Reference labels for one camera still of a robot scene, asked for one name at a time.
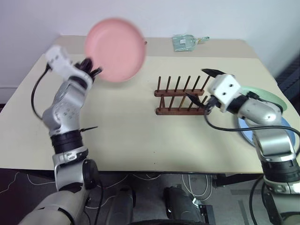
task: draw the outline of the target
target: floor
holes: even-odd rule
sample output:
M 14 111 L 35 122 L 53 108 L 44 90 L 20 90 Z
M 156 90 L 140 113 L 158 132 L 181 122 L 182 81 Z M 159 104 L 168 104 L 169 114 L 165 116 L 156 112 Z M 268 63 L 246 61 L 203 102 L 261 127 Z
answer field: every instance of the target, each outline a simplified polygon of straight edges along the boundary
M 18 173 L 15 182 L 6 190 L 9 183 L 14 180 L 16 172 L 8 169 L 0 169 L 0 220 L 4 225 L 16 225 L 21 219 L 31 212 L 38 203 L 47 195 L 56 191 L 55 184 L 48 183 L 43 185 L 33 185 L 29 182 L 27 174 Z M 145 174 L 137 174 L 143 179 L 149 179 Z M 101 174 L 101 180 L 105 187 L 110 186 L 126 176 L 125 173 Z M 50 182 L 44 178 L 29 176 L 34 184 Z M 196 195 L 202 193 L 205 189 L 204 175 L 191 175 L 191 185 L 193 193 Z M 184 175 L 185 183 L 188 185 L 188 175 Z M 117 190 L 123 185 L 131 185 L 137 195 L 136 207 L 134 208 L 134 221 L 147 219 L 167 219 L 165 205 L 162 199 L 165 187 L 182 184 L 181 174 L 162 174 L 155 180 L 142 180 L 129 174 L 127 178 L 109 189 L 104 191 L 103 203 L 116 194 Z M 253 181 L 247 181 L 239 184 L 229 185 L 226 187 L 213 188 L 211 197 L 204 201 L 204 204 L 213 205 L 217 225 L 252 225 L 249 213 L 248 200 L 249 192 Z M 100 197 L 100 189 L 96 188 L 91 193 L 90 207 L 97 207 Z M 112 199 L 108 199 L 106 204 L 101 208 L 98 225 L 105 224 L 105 218 L 108 213 Z M 260 185 L 257 187 L 254 195 L 254 214 L 260 225 L 270 225 L 268 216 L 260 198 Z M 92 223 L 95 219 L 96 210 L 86 209 Z M 83 214 L 81 218 L 82 225 L 88 225 L 88 219 Z

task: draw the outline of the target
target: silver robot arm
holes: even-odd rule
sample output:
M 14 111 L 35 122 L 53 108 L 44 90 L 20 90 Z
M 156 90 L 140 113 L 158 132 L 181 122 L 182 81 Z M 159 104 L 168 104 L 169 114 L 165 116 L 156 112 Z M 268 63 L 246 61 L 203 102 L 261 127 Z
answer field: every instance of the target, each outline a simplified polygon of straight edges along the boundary
M 80 109 L 93 78 L 101 69 L 91 71 L 91 60 L 72 65 L 60 46 L 46 53 L 48 65 L 63 77 L 52 105 L 43 113 L 42 120 L 49 128 L 55 151 L 54 176 L 57 191 L 47 196 L 21 222 L 21 225 L 78 224 L 89 198 L 89 192 L 98 184 L 96 163 L 87 159 L 88 149 L 83 145 L 79 127 Z
M 240 85 L 232 75 L 217 75 L 209 92 L 222 112 L 236 114 L 249 127 L 281 126 L 281 106 L 252 92 L 241 95 Z M 300 224 L 300 168 L 289 135 L 284 129 L 253 130 L 253 141 L 267 187 L 264 199 L 270 222 Z

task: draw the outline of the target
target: beige tabletop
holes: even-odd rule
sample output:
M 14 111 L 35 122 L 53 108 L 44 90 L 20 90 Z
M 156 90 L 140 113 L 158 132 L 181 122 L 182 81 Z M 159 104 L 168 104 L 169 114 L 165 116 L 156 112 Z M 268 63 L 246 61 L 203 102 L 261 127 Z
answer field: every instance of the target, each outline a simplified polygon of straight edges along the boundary
M 243 41 L 236 43 L 248 48 Z M 84 59 L 83 54 L 71 53 L 73 61 Z M 162 77 L 161 88 L 166 86 L 168 76 L 172 76 L 170 88 L 175 86 L 178 76 L 181 76 L 179 88 L 183 88 L 190 75 L 191 88 L 198 75 L 201 76 L 198 87 L 205 81 L 207 76 L 201 71 L 202 68 L 234 74 L 241 85 L 262 88 L 281 97 L 288 106 L 283 117 L 292 127 L 300 129 L 297 112 L 254 53 L 238 58 L 230 54 L 229 57 L 217 57 L 218 51 L 215 57 L 159 54 L 164 55 L 163 52 L 148 54 L 139 73 L 127 82 L 95 80 L 82 108 L 80 124 L 82 128 L 99 126 L 82 134 L 83 142 L 89 148 L 89 158 L 96 161 L 99 170 L 262 171 L 254 147 L 240 133 L 214 130 L 205 123 L 203 116 L 157 116 L 155 109 L 159 98 L 154 97 L 154 90 L 159 76 Z M 34 116 L 30 106 L 32 88 L 45 65 L 42 55 L 0 114 L 1 168 L 53 169 L 54 151 L 48 130 Z M 52 103 L 61 82 L 62 79 L 51 72 L 40 83 L 35 98 L 40 114 Z M 179 105 L 180 100 L 180 97 L 175 98 L 173 105 Z M 218 109 L 212 111 L 209 120 L 221 127 L 236 127 L 236 118 Z

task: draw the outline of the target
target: blue plate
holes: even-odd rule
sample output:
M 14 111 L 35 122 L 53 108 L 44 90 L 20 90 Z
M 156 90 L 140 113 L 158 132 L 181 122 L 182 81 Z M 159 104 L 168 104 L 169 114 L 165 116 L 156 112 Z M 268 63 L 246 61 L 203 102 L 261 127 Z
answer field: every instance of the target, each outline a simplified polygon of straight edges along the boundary
M 282 126 L 286 126 L 286 127 L 291 127 L 290 124 L 283 118 L 281 117 L 281 125 Z M 248 128 L 248 125 L 246 124 L 246 122 L 244 120 L 242 120 L 241 118 L 238 118 L 238 126 L 239 128 Z M 296 142 L 296 139 L 295 139 L 295 134 L 293 131 L 291 130 L 286 130 L 291 141 L 292 141 L 292 144 L 293 146 L 295 146 L 295 142 Z M 241 132 L 242 135 L 244 136 L 244 138 L 254 146 L 254 143 L 252 141 L 252 131 L 251 130 L 248 130 L 248 131 L 242 131 Z

